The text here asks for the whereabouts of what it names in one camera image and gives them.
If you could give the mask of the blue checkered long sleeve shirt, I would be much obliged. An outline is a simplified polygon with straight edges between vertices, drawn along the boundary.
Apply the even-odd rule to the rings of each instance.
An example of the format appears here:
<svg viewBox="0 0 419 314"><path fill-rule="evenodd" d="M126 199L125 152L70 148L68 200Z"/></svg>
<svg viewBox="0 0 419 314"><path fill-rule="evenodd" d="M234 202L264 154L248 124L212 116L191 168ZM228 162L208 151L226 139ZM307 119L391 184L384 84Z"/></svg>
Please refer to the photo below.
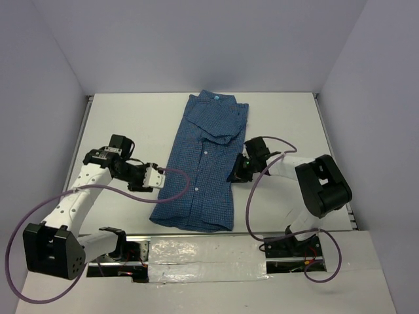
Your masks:
<svg viewBox="0 0 419 314"><path fill-rule="evenodd" d="M189 97L158 198L165 200L184 189L179 170L188 175L189 190L176 200L156 204L151 222L204 233L233 229L234 203L227 179L244 147L248 112L249 105L232 95L203 90Z"/></svg>

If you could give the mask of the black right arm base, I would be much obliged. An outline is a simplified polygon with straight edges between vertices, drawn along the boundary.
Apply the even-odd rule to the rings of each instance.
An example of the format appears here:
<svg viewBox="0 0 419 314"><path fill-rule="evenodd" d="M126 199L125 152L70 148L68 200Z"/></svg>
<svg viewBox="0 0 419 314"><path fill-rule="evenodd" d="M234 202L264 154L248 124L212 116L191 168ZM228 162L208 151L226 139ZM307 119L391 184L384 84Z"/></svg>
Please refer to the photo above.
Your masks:
<svg viewBox="0 0 419 314"><path fill-rule="evenodd" d="M326 271L319 237L309 235L304 241L290 237L274 241L275 236L264 237L259 250L266 259L267 274L300 273L306 266L308 271Z"/></svg>

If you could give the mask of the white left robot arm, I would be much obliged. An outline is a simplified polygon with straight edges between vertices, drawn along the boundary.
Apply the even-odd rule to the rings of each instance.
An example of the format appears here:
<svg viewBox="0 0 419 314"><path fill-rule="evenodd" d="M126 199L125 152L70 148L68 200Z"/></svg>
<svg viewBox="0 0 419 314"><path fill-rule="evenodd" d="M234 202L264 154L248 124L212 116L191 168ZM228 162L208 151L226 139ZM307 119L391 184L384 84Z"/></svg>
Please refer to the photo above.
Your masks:
<svg viewBox="0 0 419 314"><path fill-rule="evenodd" d="M85 264L102 255L122 260L128 254L126 232L102 227L81 236L81 226L102 190L113 179L126 182L131 192L152 192L154 163L134 165L134 142L112 135L107 146L92 149L82 161L81 171L68 195L39 224L30 223L23 232L29 271L73 280Z"/></svg>

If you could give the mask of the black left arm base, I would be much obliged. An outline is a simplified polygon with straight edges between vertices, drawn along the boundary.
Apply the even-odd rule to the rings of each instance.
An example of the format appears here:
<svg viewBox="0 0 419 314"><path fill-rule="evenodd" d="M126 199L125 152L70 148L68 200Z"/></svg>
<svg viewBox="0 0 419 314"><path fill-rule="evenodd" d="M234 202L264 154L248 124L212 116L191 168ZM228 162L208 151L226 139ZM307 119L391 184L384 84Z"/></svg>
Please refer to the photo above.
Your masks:
<svg viewBox="0 0 419 314"><path fill-rule="evenodd" d="M89 278L129 278L134 283L148 283L150 241L127 241L121 257L103 254L88 264Z"/></svg>

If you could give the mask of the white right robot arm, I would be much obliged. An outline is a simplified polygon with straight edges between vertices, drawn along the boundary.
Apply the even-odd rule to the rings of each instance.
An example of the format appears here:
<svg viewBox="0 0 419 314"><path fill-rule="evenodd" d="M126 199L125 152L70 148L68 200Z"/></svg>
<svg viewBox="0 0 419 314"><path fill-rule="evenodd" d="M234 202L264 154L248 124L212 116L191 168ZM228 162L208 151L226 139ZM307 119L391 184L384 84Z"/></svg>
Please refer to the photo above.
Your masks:
<svg viewBox="0 0 419 314"><path fill-rule="evenodd" d="M294 156L296 146L280 138L275 140L289 145L290 149L272 152L265 143L267 139L273 139L273 136L254 137L244 143L245 152L237 155L227 181L251 182L257 173L257 182L264 176L271 176L298 183L304 208L285 229L285 235L278 238L284 241L290 255L298 256L306 250L307 241L319 233L321 220L352 200L352 190L332 156Z"/></svg>

